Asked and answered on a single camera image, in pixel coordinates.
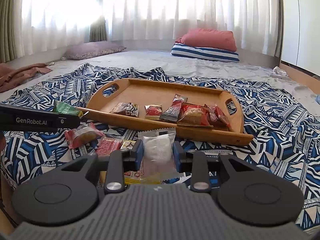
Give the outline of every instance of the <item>wooden tray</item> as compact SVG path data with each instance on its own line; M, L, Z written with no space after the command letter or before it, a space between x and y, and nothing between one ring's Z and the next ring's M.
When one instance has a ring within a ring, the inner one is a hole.
M116 91L105 97L102 93L105 89L115 86ZM147 120L145 105L162 104L163 111L167 110L175 94L188 97L188 103L212 105L216 103L230 121L233 132L227 128L215 130L199 127L183 127L174 123ZM227 103L233 101L236 113L229 114ZM139 116L131 117L109 112L120 102L131 102L139 105ZM132 130L154 130L159 128L175 127L177 136L195 141L222 143L229 145L245 146L253 139L253 135L244 134L244 119L238 100L229 92L205 87L182 85L168 82L157 82L140 79L119 79L101 87L91 97L87 108L78 109L89 111L88 118L94 121L110 125L125 127Z

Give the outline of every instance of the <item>candy wrapper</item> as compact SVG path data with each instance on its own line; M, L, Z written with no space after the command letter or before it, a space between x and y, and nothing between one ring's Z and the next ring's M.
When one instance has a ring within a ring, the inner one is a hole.
M159 120L160 115L162 114L161 105L147 105L147 106L144 106L144 108L146 109L145 119Z
M158 129L138 133L143 141L143 172L141 182L161 181L180 177L176 171L172 145L176 136L175 128Z
M96 151L98 156L110 156L111 152L118 150L121 146L121 140L104 137Z
M188 98L175 94L172 105L168 110L160 115L159 120L164 122L177 122L180 114L181 103L185 103L187 100Z
M139 106L133 103L118 103L110 113L138 117Z
M223 113L220 107L218 107L216 104L213 106L207 106L209 111L209 118L208 121L213 126L227 126L230 131L232 131L230 122L226 115Z
M182 103L181 113L182 117L178 121L178 125L210 126L207 119L207 110L202 106Z
M58 100L54 101L53 111L55 113L60 113L60 114L73 114L73 115L77 115L79 117L83 116L82 111L79 111L75 107L73 107L65 102L58 101Z
M120 150L131 150L135 144L135 141L132 140L123 140Z
M128 171L124 173L125 184L139 184L140 177L144 175L143 171L143 160L138 171Z
M64 134L70 149L78 148L104 135L92 122L83 124L76 129L65 131Z

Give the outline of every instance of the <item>blue patterned blanket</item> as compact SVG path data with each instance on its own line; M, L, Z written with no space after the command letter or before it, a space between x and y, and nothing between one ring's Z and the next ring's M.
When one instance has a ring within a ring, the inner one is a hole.
M244 112L244 130L254 135L246 147L207 142L183 141L185 149L206 150L212 154L230 151L237 157L297 185L305 196L297 225L308 232L320 225L320 118L314 117L285 90L264 82L238 79L167 76L161 68L142 73L134 68L119 69L84 64L77 70L17 90L3 103L52 111L54 100L73 106L86 106L102 85L120 78L140 78L192 86L229 90ZM95 122L108 134L137 139L137 131ZM5 132L7 148L1 156L1 171L9 184L17 185L54 169L81 155L93 152L98 141L75 150L68 149L64 130L56 134ZM190 174L167 182L189 184Z

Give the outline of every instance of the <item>pink pillow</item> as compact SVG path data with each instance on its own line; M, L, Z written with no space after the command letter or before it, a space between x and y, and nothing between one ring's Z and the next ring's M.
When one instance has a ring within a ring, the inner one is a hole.
M237 50L232 31L217 31L209 29L191 29L181 38L181 43L192 47L209 47L225 49L232 52Z

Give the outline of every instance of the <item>blue and white striped pillow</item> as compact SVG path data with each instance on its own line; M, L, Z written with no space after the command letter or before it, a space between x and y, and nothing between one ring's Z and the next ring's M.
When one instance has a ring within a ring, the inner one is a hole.
M171 50L172 56L201 58L223 62L239 62L239 54L224 49L191 47L176 43Z

